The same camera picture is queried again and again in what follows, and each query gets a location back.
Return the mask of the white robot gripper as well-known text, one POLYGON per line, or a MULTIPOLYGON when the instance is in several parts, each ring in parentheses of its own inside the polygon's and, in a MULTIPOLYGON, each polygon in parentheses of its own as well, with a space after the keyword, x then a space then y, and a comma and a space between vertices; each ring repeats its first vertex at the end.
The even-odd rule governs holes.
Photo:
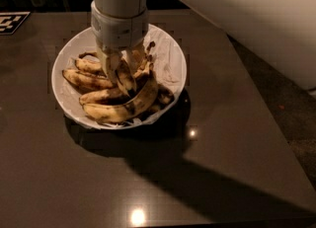
POLYGON ((145 55, 142 41, 149 28, 147 10, 132 18, 116 18, 103 14, 92 2, 91 11, 91 28, 96 37, 97 56, 106 76, 112 83, 117 82, 120 51, 124 49, 121 70, 126 74, 134 74, 145 55))

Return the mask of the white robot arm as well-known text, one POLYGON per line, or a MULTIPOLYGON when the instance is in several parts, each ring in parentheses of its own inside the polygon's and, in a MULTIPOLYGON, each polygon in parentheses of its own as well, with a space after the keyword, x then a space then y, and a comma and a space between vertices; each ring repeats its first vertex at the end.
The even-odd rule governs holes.
MULTIPOLYGON (((316 88, 316 0, 179 0, 283 73, 316 88)), ((92 30, 107 52, 133 48, 148 30, 146 0, 94 0, 92 30)))

